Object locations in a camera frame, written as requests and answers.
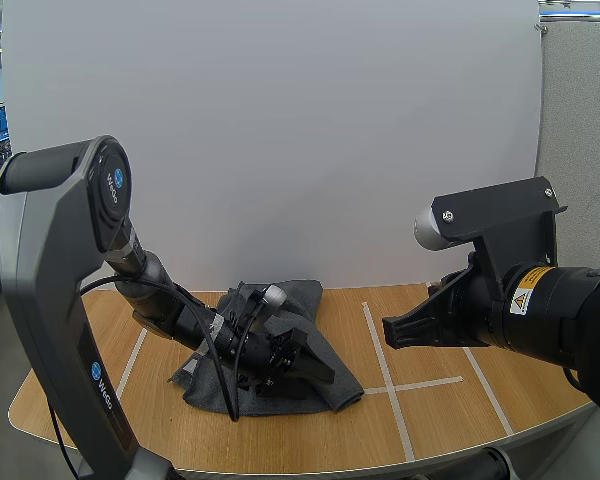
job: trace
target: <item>gray partition wall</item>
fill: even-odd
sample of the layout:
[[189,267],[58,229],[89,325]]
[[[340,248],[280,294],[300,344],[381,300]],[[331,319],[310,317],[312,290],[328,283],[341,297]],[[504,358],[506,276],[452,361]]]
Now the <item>gray partition wall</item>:
[[560,265],[600,267],[600,19],[544,20],[537,174],[569,206],[557,220]]

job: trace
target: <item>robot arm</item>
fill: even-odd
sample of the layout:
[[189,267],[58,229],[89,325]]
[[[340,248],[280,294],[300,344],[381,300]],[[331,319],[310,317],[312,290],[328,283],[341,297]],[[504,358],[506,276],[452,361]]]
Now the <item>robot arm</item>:
[[[304,332],[249,331],[284,302],[284,292],[256,291],[235,318],[223,318],[142,249],[130,201],[129,161],[109,136],[17,154],[0,172],[3,293],[49,403],[86,461],[83,478],[178,477],[167,460],[138,445],[87,321],[79,286],[104,261],[120,275],[116,287],[136,320],[193,349],[209,338],[224,362],[237,366],[240,359],[243,388],[295,395],[304,383],[333,382],[333,370],[309,349]],[[269,388],[278,380],[285,389]]]
[[557,267],[564,210],[542,177],[436,197],[416,220],[418,242],[475,252],[426,302],[383,319],[387,343],[513,350],[565,368],[600,407],[600,269]]

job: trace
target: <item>white tape line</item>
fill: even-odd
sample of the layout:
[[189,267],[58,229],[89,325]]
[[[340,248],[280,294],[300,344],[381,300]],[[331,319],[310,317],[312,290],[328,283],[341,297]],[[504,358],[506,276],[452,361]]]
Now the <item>white tape line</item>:
[[365,395],[373,395],[375,393],[387,393],[387,387],[365,388]]
[[426,382],[407,383],[406,385],[396,385],[396,392],[404,390],[415,390],[416,388],[435,387],[437,385],[446,385],[448,383],[458,383],[463,380],[462,377],[439,378],[437,380],[428,380]]
[[[218,315],[216,313],[216,316],[213,317],[213,322],[211,322],[211,325],[209,326],[209,330],[210,330],[209,333],[211,334],[211,340],[215,341],[216,337],[218,336],[218,333],[220,332],[220,328],[222,327],[223,323],[224,323],[224,317],[222,315]],[[189,363],[187,363],[182,369],[186,370],[189,373],[193,373],[193,371],[198,366],[198,360],[200,360],[202,357],[204,357],[207,353],[209,353],[209,345],[207,344],[206,340],[203,340],[202,343],[200,344],[200,346],[198,347],[198,349],[195,351],[195,353],[191,357],[191,360],[189,361]]]
[[371,310],[369,310],[369,305],[367,305],[367,302],[362,303],[362,309],[364,310],[364,316],[367,319],[367,326],[369,327],[371,340],[373,340],[373,346],[376,349],[376,356],[378,357],[378,362],[380,363],[382,378],[384,378],[384,383],[387,386],[387,393],[389,394],[389,401],[391,402],[393,415],[396,417],[398,432],[400,433],[402,448],[404,449],[404,456],[407,462],[413,462],[415,457],[413,456],[413,447],[411,446],[411,440],[409,439],[409,433],[407,432],[407,425],[404,423],[404,417],[402,416],[402,410],[400,409],[398,396],[396,395],[395,388],[393,388],[393,381],[391,380],[391,375],[389,374],[387,360],[384,358],[382,346],[380,345],[380,339],[378,338],[378,332],[376,332],[376,327],[373,324],[373,317],[371,316]]
[[[416,388],[426,388],[426,387],[436,387],[438,385],[447,385],[448,383],[458,383],[462,382],[464,379],[462,377],[447,377],[447,378],[439,378],[437,380],[427,380],[426,382],[417,382],[417,383],[405,383],[404,385],[394,385],[394,389],[396,392],[403,392],[405,390],[415,390]],[[376,388],[365,388],[365,395],[374,395],[376,393],[387,393],[389,391],[386,387],[376,387]]]
[[122,392],[124,392],[124,386],[127,384],[127,380],[129,380],[129,375],[131,375],[131,369],[133,368],[133,364],[136,362],[136,357],[138,356],[138,352],[140,351],[140,347],[142,346],[142,342],[144,341],[144,337],[146,335],[147,329],[143,328],[140,332],[140,335],[138,335],[138,340],[136,340],[136,344],[133,347],[133,351],[131,352],[131,356],[129,357],[127,366],[124,367],[124,372],[122,372],[120,384],[116,389],[116,397],[118,397],[118,400],[120,400],[120,397],[122,397]]
[[482,370],[480,369],[480,365],[478,365],[476,358],[473,356],[473,353],[471,352],[471,350],[469,350],[469,347],[462,347],[462,349],[464,350],[464,353],[467,355],[469,362],[471,362],[471,366],[473,367],[473,370],[476,372],[476,375],[478,375],[478,378],[480,379],[480,383],[482,384],[482,387],[484,388],[484,391],[486,392],[487,397],[489,397],[489,400],[491,400],[491,405],[493,405],[493,408],[495,409],[496,414],[498,415],[498,418],[500,419],[500,422],[502,423],[502,426],[504,427],[504,431],[507,432],[507,435],[513,435],[513,428],[511,428],[511,425],[509,424],[509,420],[507,420],[507,416],[504,414],[504,411],[502,410],[500,403],[498,403],[498,399],[494,395],[493,390],[491,390],[491,385],[489,385],[487,378],[484,376],[484,373],[482,373]]

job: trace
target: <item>wooden table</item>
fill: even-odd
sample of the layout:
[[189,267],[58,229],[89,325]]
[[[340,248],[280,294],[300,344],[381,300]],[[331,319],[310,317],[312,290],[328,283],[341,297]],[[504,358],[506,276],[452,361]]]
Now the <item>wooden table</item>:
[[[221,295],[196,294],[211,305]],[[506,442],[588,403],[560,368],[495,347],[393,350],[384,344],[382,317],[405,313],[426,297],[423,285],[326,290],[318,328],[366,395],[338,414],[242,417],[237,424],[182,400],[183,391],[167,380],[191,351],[145,336],[117,292],[92,292],[84,303],[140,444],[181,469],[304,473],[404,464]],[[33,373],[9,420],[55,441]]]

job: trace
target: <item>logo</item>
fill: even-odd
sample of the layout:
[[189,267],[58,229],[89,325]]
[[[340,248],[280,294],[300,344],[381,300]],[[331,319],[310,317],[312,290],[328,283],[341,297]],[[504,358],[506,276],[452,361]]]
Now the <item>logo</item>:
[[111,174],[107,174],[107,184],[109,185],[109,191],[111,192],[111,197],[113,198],[113,203],[118,203],[118,197],[116,196],[116,189],[113,188],[113,179],[111,178]]
[[98,362],[93,362],[91,365],[91,377],[97,382],[100,380],[101,375],[102,369],[100,368],[100,364]]
[[122,187],[122,170],[120,170],[119,168],[116,168],[116,171],[113,174],[114,179],[116,181],[116,187],[120,188]]

